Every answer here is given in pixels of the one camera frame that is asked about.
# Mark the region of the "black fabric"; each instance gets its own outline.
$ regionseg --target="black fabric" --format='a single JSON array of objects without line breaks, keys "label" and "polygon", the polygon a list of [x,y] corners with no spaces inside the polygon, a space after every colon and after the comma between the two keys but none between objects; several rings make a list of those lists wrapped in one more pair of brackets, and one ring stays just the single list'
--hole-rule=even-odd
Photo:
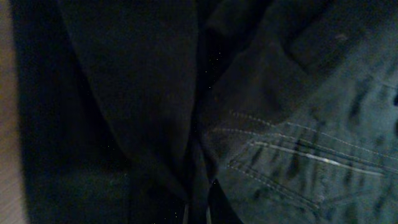
[{"label": "black fabric", "polygon": [[[356,22],[372,29],[395,7],[373,0],[11,4],[31,223],[181,223],[186,205],[189,223],[206,223],[208,205],[214,223],[240,223],[215,181],[220,167],[330,79],[365,33]],[[335,32],[347,29],[350,40],[336,44]]]}]

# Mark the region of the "wooden surface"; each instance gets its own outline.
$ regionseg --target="wooden surface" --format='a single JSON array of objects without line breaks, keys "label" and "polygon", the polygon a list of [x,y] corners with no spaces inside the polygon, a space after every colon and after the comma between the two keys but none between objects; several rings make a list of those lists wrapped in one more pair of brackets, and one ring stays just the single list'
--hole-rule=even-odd
[{"label": "wooden surface", "polygon": [[0,223],[25,223],[10,5],[0,0]]}]

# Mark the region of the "seam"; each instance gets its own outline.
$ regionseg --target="seam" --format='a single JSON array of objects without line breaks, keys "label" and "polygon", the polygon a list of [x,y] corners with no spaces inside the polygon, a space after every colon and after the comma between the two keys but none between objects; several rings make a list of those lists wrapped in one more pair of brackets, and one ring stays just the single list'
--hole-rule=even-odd
[{"label": "seam", "polygon": [[312,202],[312,201],[310,201],[309,199],[306,199],[306,198],[297,198],[297,197],[295,198],[295,197],[289,195],[288,193],[283,192],[281,189],[278,189],[278,188],[277,188],[276,186],[274,186],[273,184],[270,184],[270,183],[268,183],[268,182],[266,182],[266,181],[264,181],[264,180],[262,180],[262,179],[260,179],[260,178],[257,178],[257,177],[253,176],[252,174],[248,173],[248,172],[245,171],[245,170],[242,170],[242,169],[240,169],[240,168],[237,168],[237,167],[233,166],[232,163],[229,163],[229,164],[227,165],[227,167],[230,168],[230,169],[234,169],[234,170],[236,170],[236,171],[238,171],[238,172],[243,173],[244,175],[246,175],[246,176],[252,178],[253,180],[256,180],[256,181],[258,181],[258,182],[264,184],[265,186],[269,187],[270,189],[275,190],[276,192],[278,192],[278,193],[280,193],[280,194],[282,194],[282,195],[285,195],[286,197],[288,197],[289,199],[291,199],[291,200],[293,200],[293,201],[298,201],[298,202],[300,202],[300,203],[303,204],[304,206],[309,207],[309,209],[311,209],[311,210],[313,210],[312,207],[315,207],[316,209],[319,208],[319,206],[318,206],[315,202]]},{"label": "seam", "polygon": [[270,127],[274,127],[275,126],[275,125],[273,125],[273,124],[271,124],[271,123],[269,123],[267,121],[264,121],[263,119],[255,118],[255,117],[253,117],[251,115],[248,115],[248,114],[234,112],[233,110],[230,110],[229,113],[231,115],[237,117],[237,118],[244,118],[244,119],[249,119],[249,120],[252,120],[252,121],[257,121],[257,122],[260,122],[260,123],[265,124],[265,125],[270,126]]},{"label": "seam", "polygon": [[231,158],[231,159],[228,161],[228,163],[231,163],[232,161],[233,161],[233,162],[238,162],[237,159],[238,159],[240,156],[242,156],[244,153],[248,152],[249,149],[250,149],[250,146],[251,146],[251,147],[254,147],[254,144],[253,144],[252,142],[249,142],[249,143],[247,144],[247,146],[246,146],[246,147],[243,147],[243,150],[242,150],[241,152],[237,153],[233,158]]},{"label": "seam", "polygon": [[322,135],[324,135],[324,136],[326,136],[326,137],[329,137],[329,138],[332,138],[332,139],[334,139],[334,140],[336,140],[336,141],[342,142],[342,143],[344,143],[344,144],[346,144],[346,145],[348,145],[348,146],[355,147],[355,148],[357,148],[357,149],[360,149],[360,150],[363,150],[363,151],[366,151],[366,152],[370,152],[370,153],[373,153],[373,154],[376,154],[376,155],[379,155],[379,156],[382,156],[382,157],[386,157],[386,158],[390,158],[390,159],[393,159],[393,160],[398,161],[398,158],[396,158],[396,157],[387,156],[387,155],[385,155],[385,154],[380,154],[380,153],[378,153],[378,152],[374,152],[374,151],[372,151],[372,150],[365,149],[365,148],[363,148],[363,147],[355,146],[355,145],[350,144],[350,143],[348,143],[348,142],[345,142],[345,141],[343,141],[343,140],[341,140],[341,139],[338,139],[338,138],[336,138],[336,137],[330,136],[329,134],[316,131],[316,130],[314,130],[314,129],[312,129],[312,128],[309,128],[309,127],[306,127],[306,126],[302,126],[302,125],[300,125],[300,124],[290,123],[290,122],[288,122],[287,124],[289,124],[289,125],[291,125],[291,126],[296,126],[296,127],[299,127],[299,128],[307,129],[307,130],[312,131],[312,132],[314,132],[314,133],[320,133],[320,134],[322,134]]},{"label": "seam", "polygon": [[[283,137],[283,138],[289,138],[289,139],[294,139],[294,140],[298,139],[298,140],[300,140],[300,141],[303,141],[303,142],[306,142],[306,143],[309,143],[309,144],[313,144],[313,145],[316,146],[316,147],[319,147],[319,148],[322,148],[322,149],[326,149],[326,150],[335,152],[335,153],[337,153],[337,154],[341,154],[341,155],[343,155],[343,156],[346,156],[346,157],[349,157],[349,158],[352,158],[352,159],[357,159],[357,160],[359,160],[359,161],[361,161],[361,162],[368,162],[368,163],[370,163],[370,164],[372,164],[372,165],[375,165],[375,166],[381,166],[380,164],[377,164],[377,163],[368,161],[368,160],[366,160],[366,159],[361,159],[361,158],[358,158],[358,157],[356,157],[356,156],[351,156],[351,155],[348,155],[348,154],[346,154],[346,153],[336,151],[336,150],[334,150],[334,149],[332,149],[332,148],[329,148],[329,147],[325,147],[325,146],[321,146],[321,145],[318,145],[318,144],[314,144],[314,143],[312,143],[312,142],[310,142],[310,141],[307,141],[307,140],[304,140],[304,139],[294,138],[294,137],[292,137],[292,136],[285,136],[285,135],[279,134],[279,133],[269,134],[269,135],[278,135],[278,136]],[[395,174],[398,174],[398,170],[397,170],[397,169],[394,169],[394,168],[391,168],[391,167],[386,167],[386,166],[381,166],[381,167],[385,167],[385,168],[391,169],[391,170],[393,170],[393,171],[396,171]]]},{"label": "seam", "polygon": [[[250,115],[245,115],[245,116],[251,117],[251,118],[253,118],[253,119],[251,119],[251,120],[259,121],[259,122],[261,122],[261,123],[266,123],[266,122],[267,122],[267,121],[261,120],[261,119],[259,119],[259,118],[252,117],[252,116],[250,116]],[[312,128],[303,126],[303,125],[301,125],[301,124],[296,124],[296,123],[291,123],[291,122],[286,122],[286,124],[288,124],[289,126],[296,126],[296,127],[299,127],[299,128],[307,129],[307,130],[312,131],[312,132],[314,132],[314,133],[320,133],[320,134],[322,134],[322,135],[324,135],[324,136],[327,136],[327,137],[329,137],[329,138],[332,138],[332,139],[334,139],[334,140],[336,140],[336,141],[342,142],[342,143],[344,143],[344,144],[346,144],[346,145],[348,145],[348,146],[355,147],[355,148],[360,149],[360,150],[363,150],[363,151],[367,151],[367,152],[370,152],[370,153],[373,153],[373,154],[376,154],[376,155],[379,155],[379,156],[382,156],[382,157],[386,157],[386,158],[390,158],[390,159],[393,159],[393,160],[398,161],[398,158],[396,158],[396,157],[387,156],[387,155],[385,155],[385,154],[381,154],[381,153],[374,152],[374,151],[372,151],[372,150],[369,150],[369,149],[366,149],[366,148],[363,148],[363,147],[360,147],[360,146],[356,146],[356,145],[354,145],[354,144],[351,144],[351,143],[345,142],[345,141],[343,141],[343,140],[341,140],[341,139],[338,139],[338,138],[336,138],[336,137],[334,137],[334,136],[330,136],[330,135],[327,134],[327,133],[323,133],[323,132],[321,132],[321,131],[316,131],[316,130],[314,130],[314,129],[312,129]]]},{"label": "seam", "polygon": [[309,154],[309,153],[298,152],[298,151],[291,150],[291,149],[288,149],[288,148],[282,147],[282,146],[276,146],[276,145],[268,144],[268,143],[265,143],[265,142],[255,142],[255,144],[259,145],[259,146],[269,147],[269,148],[272,148],[272,149],[278,149],[280,151],[284,151],[284,152],[287,152],[287,153],[290,153],[290,154],[298,154],[298,155],[300,155],[302,157],[307,157],[308,159],[312,159],[314,161],[323,162],[323,163],[329,164],[331,166],[342,167],[344,169],[349,169],[349,170],[352,170],[352,171],[355,171],[355,172],[358,172],[358,173],[362,173],[362,174],[384,176],[384,174],[379,173],[379,172],[373,172],[373,171],[368,171],[368,170],[359,169],[359,168],[355,168],[355,167],[350,167],[350,166],[347,166],[345,164],[342,164],[340,162],[337,162],[337,161],[334,161],[334,160],[331,160],[331,159],[327,159],[327,158],[320,157],[320,156],[314,156],[314,155]]},{"label": "seam", "polygon": [[[226,132],[237,132],[237,133],[243,133],[243,134],[251,134],[250,131],[242,131],[242,130],[238,130],[238,129],[223,129],[223,128],[217,128],[217,129],[215,129],[214,131],[226,131]],[[390,172],[392,172],[392,173],[398,175],[398,169],[394,169],[394,168],[392,168],[392,167],[387,167],[387,166],[381,166],[380,164],[377,164],[377,163],[368,161],[368,160],[366,160],[366,159],[361,159],[361,158],[358,158],[358,157],[356,157],[356,156],[351,156],[351,155],[348,155],[348,154],[346,154],[346,153],[336,151],[336,150],[334,150],[334,149],[332,149],[332,148],[329,148],[329,147],[321,146],[321,145],[319,145],[319,144],[314,144],[314,143],[312,143],[312,142],[310,142],[310,141],[307,141],[307,140],[304,140],[304,139],[295,138],[295,137],[292,137],[292,136],[286,136],[286,135],[283,135],[283,134],[280,134],[280,133],[267,133],[267,134],[258,134],[258,133],[255,133],[255,135],[256,135],[256,136],[262,136],[262,137],[264,137],[264,136],[280,136],[280,137],[282,137],[282,138],[289,138],[289,139],[294,139],[294,140],[297,139],[297,140],[300,140],[300,141],[303,141],[303,142],[306,142],[306,143],[309,143],[309,144],[313,144],[314,146],[317,146],[317,147],[319,147],[319,148],[326,149],[326,150],[328,150],[328,151],[335,152],[335,153],[337,153],[337,154],[340,154],[340,155],[343,155],[343,156],[346,156],[346,157],[349,157],[349,158],[352,158],[352,159],[356,159],[356,160],[361,161],[361,162],[367,162],[367,163],[372,164],[372,165],[374,165],[374,166],[378,166],[378,167],[382,167],[382,168],[389,169]],[[245,151],[239,153],[237,156],[234,157],[234,160],[235,160],[236,158],[238,158],[239,156],[242,156],[242,155],[243,155],[245,152],[247,152],[247,151],[248,151],[248,150],[245,150]]]}]

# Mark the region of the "clothing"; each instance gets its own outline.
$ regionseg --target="clothing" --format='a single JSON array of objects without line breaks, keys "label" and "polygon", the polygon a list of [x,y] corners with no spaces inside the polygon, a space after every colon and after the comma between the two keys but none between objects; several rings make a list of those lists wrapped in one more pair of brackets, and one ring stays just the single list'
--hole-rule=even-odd
[{"label": "clothing", "polygon": [[398,220],[393,1],[12,9],[30,222]]}]

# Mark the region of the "dark denim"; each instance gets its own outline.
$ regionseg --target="dark denim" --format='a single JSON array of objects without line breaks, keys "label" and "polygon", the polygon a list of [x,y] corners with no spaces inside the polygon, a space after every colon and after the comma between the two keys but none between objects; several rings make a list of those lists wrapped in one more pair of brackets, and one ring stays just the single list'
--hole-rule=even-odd
[{"label": "dark denim", "polygon": [[396,2],[12,9],[31,223],[398,222]]},{"label": "dark denim", "polygon": [[396,2],[329,3],[283,42],[300,4],[266,11],[203,104],[218,180],[244,223],[397,223]]}]

